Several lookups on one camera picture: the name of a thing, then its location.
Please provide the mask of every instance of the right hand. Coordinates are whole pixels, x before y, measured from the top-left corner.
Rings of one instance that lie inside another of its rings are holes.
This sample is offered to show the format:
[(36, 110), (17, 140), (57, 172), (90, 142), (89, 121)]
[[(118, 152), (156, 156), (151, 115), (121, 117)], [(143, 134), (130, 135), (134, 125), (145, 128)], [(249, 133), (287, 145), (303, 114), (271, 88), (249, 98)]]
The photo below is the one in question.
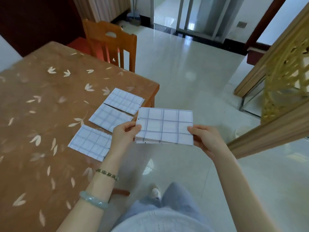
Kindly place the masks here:
[(194, 145), (201, 148), (212, 160), (219, 155), (230, 153), (219, 131), (212, 126), (193, 125), (188, 126), (188, 131), (193, 135)]

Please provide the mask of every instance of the wooden table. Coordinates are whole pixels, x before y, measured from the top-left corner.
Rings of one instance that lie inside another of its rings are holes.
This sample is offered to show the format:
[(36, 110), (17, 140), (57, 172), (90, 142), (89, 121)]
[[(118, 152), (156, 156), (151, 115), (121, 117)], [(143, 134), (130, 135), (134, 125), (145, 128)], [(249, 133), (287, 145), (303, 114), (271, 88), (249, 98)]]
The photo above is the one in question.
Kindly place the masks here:
[(115, 87), (143, 97), (147, 107), (159, 90), (156, 82), (56, 42), (0, 73), (0, 231), (58, 228), (88, 185), (90, 168), (100, 165), (67, 145), (81, 123), (98, 128), (88, 119), (107, 98), (102, 89)]

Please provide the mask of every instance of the doorway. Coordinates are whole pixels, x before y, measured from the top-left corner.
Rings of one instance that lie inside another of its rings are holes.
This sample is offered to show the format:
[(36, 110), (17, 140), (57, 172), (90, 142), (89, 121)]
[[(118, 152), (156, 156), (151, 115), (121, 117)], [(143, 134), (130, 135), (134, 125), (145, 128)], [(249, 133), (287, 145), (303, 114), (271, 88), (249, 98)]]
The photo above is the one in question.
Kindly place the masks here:
[(244, 0), (153, 0), (153, 23), (223, 43)]

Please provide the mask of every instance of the white shoe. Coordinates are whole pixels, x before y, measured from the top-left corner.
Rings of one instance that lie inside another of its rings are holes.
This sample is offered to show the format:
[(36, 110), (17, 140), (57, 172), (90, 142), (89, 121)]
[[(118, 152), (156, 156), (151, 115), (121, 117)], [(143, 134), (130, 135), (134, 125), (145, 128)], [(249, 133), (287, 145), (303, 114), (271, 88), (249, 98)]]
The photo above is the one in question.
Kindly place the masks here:
[(161, 192), (157, 185), (152, 185), (152, 191), (150, 193), (150, 197), (153, 199), (161, 199)]

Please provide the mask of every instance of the glass door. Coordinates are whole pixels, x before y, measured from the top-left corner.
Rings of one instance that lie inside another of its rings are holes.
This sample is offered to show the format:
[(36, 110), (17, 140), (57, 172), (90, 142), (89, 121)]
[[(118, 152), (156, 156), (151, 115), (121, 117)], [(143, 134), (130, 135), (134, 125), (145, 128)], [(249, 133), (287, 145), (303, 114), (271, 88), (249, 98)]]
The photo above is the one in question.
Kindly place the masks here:
[(243, 0), (180, 0), (176, 30), (223, 42)]

